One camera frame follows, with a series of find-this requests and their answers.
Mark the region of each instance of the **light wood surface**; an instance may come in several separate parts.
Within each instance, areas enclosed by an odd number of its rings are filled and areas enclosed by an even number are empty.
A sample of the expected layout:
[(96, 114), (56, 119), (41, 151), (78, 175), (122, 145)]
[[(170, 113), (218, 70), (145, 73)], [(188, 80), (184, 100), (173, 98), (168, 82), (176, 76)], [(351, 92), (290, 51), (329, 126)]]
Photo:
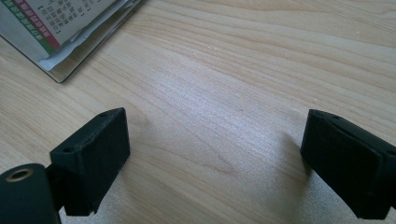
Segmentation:
[(63, 85), (0, 40), (0, 172), (126, 108), (132, 155), (64, 223), (357, 219), (299, 147), (309, 108), (396, 145), (396, 1), (148, 0)]

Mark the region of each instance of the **wooden table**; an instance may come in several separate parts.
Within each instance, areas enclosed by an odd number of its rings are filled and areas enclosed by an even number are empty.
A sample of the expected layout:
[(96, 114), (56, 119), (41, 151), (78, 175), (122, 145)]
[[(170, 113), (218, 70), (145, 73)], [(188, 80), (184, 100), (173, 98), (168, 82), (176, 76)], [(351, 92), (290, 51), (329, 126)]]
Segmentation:
[[(64, 223), (372, 223), (299, 147), (309, 108), (396, 145), (396, 2), (148, 0), (59, 85), (0, 40), (0, 172), (126, 108), (132, 155)], [(395, 223), (391, 209), (387, 219)]]

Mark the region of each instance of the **wood grain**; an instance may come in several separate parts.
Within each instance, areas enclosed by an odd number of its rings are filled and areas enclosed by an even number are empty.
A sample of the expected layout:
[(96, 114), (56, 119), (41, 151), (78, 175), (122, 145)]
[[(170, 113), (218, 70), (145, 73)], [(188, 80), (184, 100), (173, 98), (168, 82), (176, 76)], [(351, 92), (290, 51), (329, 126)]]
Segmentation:
[(357, 219), (302, 163), (309, 108), (396, 145), (396, 2), (148, 0), (65, 84), (0, 41), (0, 172), (123, 106), (132, 156), (64, 223)]

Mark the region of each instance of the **black bracket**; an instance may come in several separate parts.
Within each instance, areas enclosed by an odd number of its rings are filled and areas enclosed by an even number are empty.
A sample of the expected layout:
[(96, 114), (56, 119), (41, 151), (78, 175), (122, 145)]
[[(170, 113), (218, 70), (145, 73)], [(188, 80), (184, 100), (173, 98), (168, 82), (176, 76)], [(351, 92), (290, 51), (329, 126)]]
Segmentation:
[(25, 164), (0, 175), (0, 223), (60, 223), (97, 212), (130, 155), (124, 108), (104, 112), (50, 152), (52, 164)]
[(384, 219), (396, 208), (396, 147), (339, 116), (310, 110), (304, 160), (357, 217)]

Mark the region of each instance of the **metal ring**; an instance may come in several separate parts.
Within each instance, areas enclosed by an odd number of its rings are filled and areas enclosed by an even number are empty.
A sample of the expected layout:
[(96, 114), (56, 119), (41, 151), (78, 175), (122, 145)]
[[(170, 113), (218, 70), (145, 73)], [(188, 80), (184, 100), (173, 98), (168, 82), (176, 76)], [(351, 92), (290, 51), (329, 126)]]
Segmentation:
[(14, 171), (12, 174), (8, 175), (6, 178), (6, 181), (10, 182), (10, 183), (18, 182), (18, 181), (21, 181), (21, 180), (29, 177), (32, 174), (33, 174), (32, 168), (20, 169), (20, 170)]

